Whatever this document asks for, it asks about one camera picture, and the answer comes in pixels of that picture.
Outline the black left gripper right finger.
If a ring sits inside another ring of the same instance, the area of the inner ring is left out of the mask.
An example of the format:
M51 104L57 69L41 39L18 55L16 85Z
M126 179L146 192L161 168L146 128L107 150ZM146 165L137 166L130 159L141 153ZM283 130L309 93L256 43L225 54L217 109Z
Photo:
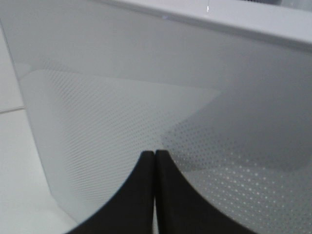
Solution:
M185 179L168 151L156 151L156 215L160 234L232 234L233 223Z

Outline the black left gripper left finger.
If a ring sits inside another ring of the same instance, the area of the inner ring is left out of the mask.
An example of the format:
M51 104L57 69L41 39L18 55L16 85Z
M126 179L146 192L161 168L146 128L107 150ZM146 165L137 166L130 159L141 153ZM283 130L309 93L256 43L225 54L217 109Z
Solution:
M113 197L72 234L151 234L154 215L155 154L144 151Z

